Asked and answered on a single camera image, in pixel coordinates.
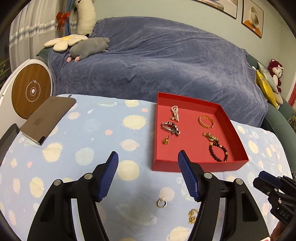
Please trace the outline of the right human hand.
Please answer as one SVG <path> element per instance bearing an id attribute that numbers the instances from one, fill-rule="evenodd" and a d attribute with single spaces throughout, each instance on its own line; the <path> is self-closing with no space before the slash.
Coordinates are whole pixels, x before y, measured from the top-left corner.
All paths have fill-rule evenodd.
<path id="1" fill-rule="evenodd" d="M 285 240 L 286 228 L 287 228 L 287 226 L 284 223 L 279 221 L 270 236 L 270 240 L 271 241 Z"/>

